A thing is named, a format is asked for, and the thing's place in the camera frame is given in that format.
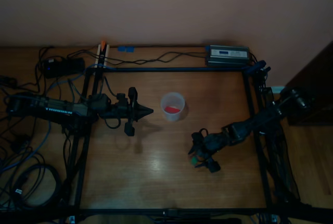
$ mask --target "beige wall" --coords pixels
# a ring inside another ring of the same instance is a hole
[[[285,85],[333,39],[332,0],[0,0],[0,45],[230,43]]]

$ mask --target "red object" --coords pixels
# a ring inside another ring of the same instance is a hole
[[[167,113],[171,113],[171,114],[175,114],[175,113],[178,113],[179,111],[181,111],[180,109],[177,109],[177,108],[173,108],[173,107],[165,107],[165,112]]]

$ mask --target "power supply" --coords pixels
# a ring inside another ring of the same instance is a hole
[[[248,47],[210,45],[207,66],[241,67],[250,61]]]

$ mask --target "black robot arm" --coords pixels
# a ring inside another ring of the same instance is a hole
[[[117,94],[118,102],[111,103],[106,94],[91,96],[80,103],[61,101],[32,93],[18,93],[10,95],[7,105],[9,116],[34,116],[61,124],[69,130],[75,130],[85,123],[93,123],[102,119],[127,119],[125,133],[134,135],[133,121],[138,121],[144,116],[153,113],[153,109],[144,107],[137,102],[137,92],[134,87],[129,89],[128,102],[125,94]]]
[[[206,129],[201,129],[192,134],[193,146],[189,155],[193,155],[193,164],[195,167],[205,166],[211,172],[219,171],[220,166],[212,158],[217,151],[241,143],[253,130],[260,130],[274,120],[308,110],[311,105],[312,98],[302,89],[284,89],[279,100],[245,121],[224,126],[220,133],[208,134]],[[206,131],[206,137],[202,135],[203,130]]]

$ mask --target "translucent cup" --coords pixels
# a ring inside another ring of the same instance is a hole
[[[165,111],[166,107],[172,107],[179,109],[179,112],[169,113]],[[178,121],[181,117],[181,113],[185,107],[185,99],[177,92],[170,92],[165,94],[161,100],[162,111],[168,121]]]

